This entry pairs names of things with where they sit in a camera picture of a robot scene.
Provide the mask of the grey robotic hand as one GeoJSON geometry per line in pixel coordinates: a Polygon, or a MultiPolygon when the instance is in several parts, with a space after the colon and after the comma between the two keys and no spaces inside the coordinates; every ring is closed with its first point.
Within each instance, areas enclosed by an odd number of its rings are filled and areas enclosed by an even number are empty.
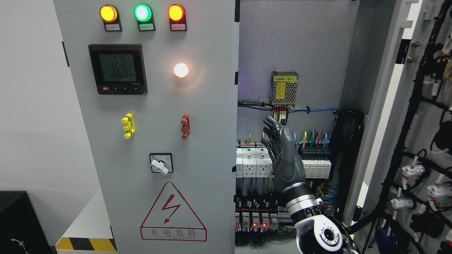
{"type": "Polygon", "coordinates": [[[264,132],[270,139],[269,155],[273,163],[274,189],[282,193],[295,183],[305,183],[305,172],[295,146],[294,133],[289,128],[281,128],[277,121],[267,116],[263,122],[264,132]]]}

